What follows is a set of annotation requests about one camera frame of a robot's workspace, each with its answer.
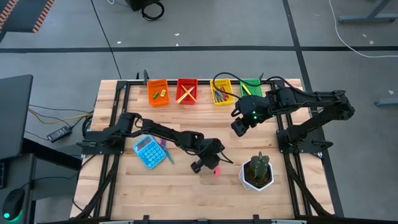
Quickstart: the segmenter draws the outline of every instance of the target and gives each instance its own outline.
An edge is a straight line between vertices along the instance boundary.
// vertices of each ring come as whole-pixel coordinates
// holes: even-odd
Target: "blue calculator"
[[[143,137],[132,149],[148,169],[153,169],[166,158],[166,154],[152,136]]]

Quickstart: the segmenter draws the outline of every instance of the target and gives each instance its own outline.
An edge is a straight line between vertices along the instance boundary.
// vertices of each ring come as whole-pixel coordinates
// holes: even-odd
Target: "cactus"
[[[269,157],[263,156],[261,152],[259,152],[258,156],[252,156],[250,160],[250,170],[253,172],[255,179],[262,180],[266,176],[268,162]]]

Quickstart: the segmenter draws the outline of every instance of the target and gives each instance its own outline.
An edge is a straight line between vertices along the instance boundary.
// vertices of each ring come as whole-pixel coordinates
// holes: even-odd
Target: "plastic storage bin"
[[[253,84],[253,85],[258,85],[260,84],[260,80],[259,79],[244,79],[245,82]],[[242,96],[247,96],[248,94],[246,93],[246,91],[244,91],[242,84],[244,84],[243,82],[241,83],[241,93]],[[262,96],[262,90],[261,90],[261,86],[249,86],[247,84],[244,84],[246,86],[246,88],[248,88],[248,90],[250,91],[250,93],[252,95],[256,95],[256,96]]]
[[[191,87],[194,87],[194,89],[191,91],[191,95],[198,100],[197,94],[198,94],[198,80],[196,78],[179,78],[177,81],[177,94],[175,95],[175,101],[177,101],[182,95],[186,93],[186,91],[181,87],[184,86],[187,90],[191,89]],[[194,104],[194,100],[191,98],[191,96],[186,96],[180,104],[189,104],[192,105]]]
[[[163,106],[169,103],[169,88],[167,87],[166,79],[148,81],[147,89],[148,89],[148,101],[150,105]],[[166,90],[166,94],[164,97],[160,96],[162,90]]]
[[[218,80],[215,80],[215,85],[218,88],[221,88],[222,86],[224,87],[225,91],[229,92],[229,93],[233,93],[232,91],[232,85],[231,85],[231,81],[229,80],[229,78],[221,78]],[[211,95],[213,96],[213,103],[216,106],[221,106],[221,105],[230,105],[231,103],[235,102],[235,99],[233,96],[227,95],[228,99],[224,102],[217,102],[215,95],[214,95],[214,91],[216,91],[216,89],[213,86],[213,80],[210,80],[210,88],[211,88]]]

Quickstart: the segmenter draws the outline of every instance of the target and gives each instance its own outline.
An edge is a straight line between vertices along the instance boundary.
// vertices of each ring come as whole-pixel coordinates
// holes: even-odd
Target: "white hexagonal pot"
[[[265,186],[258,188],[256,186],[253,186],[252,184],[250,184],[248,181],[246,181],[246,179],[244,178],[244,165],[250,163],[250,160],[246,161],[245,163],[242,164],[242,168],[241,171],[239,173],[239,180],[241,181],[241,183],[243,184],[243,187],[246,190],[257,190],[257,191],[262,191],[264,189],[266,189],[268,186],[270,186],[271,184],[274,183],[274,171],[272,170],[272,165],[271,163],[268,163],[268,170],[271,172],[271,177],[270,180],[268,181],[268,184],[266,184]]]

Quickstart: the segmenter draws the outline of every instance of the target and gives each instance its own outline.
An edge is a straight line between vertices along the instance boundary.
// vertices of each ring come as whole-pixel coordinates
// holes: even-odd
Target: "wooden tabletop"
[[[302,88],[300,80],[288,81],[293,86]],[[108,127],[116,82],[101,82],[92,130],[101,131]],[[269,88],[263,85],[262,90],[265,92]],[[239,85],[234,85],[233,91],[240,95]],[[176,131],[198,131],[206,138],[218,138],[226,148],[225,155],[234,164],[220,162],[219,177],[206,167],[203,167],[199,174],[195,174],[190,164],[197,161],[198,157],[189,156],[168,142],[167,147],[175,165],[166,158],[157,167],[149,170],[132,151],[132,145],[140,137],[129,138],[126,140],[125,153],[119,163],[112,220],[141,220],[143,215],[150,215],[151,220],[252,219],[253,214],[259,214],[260,218],[293,218],[285,164],[283,155],[279,153],[275,134],[278,128],[276,118],[249,129],[239,138],[230,126],[234,121],[230,116],[234,104],[215,106],[209,85],[198,86],[198,102],[195,105],[176,104],[175,92],[176,87],[169,86],[170,104],[153,107],[148,104],[146,86],[132,86],[127,112],[140,113],[143,118],[153,119]],[[302,108],[292,113],[292,118],[294,124],[304,122],[309,119],[308,109]],[[270,157],[275,181],[262,192],[245,190],[238,179],[241,164],[259,151]],[[323,207],[333,213],[321,160],[310,154],[302,154],[301,159],[307,187]],[[98,188],[102,161],[103,156],[96,156],[80,172],[75,194],[75,202],[80,207],[84,207],[90,201]],[[303,214],[301,193],[297,186],[296,189],[300,211]],[[107,199],[106,192],[101,207],[102,215]],[[79,212],[73,207],[71,217]]]

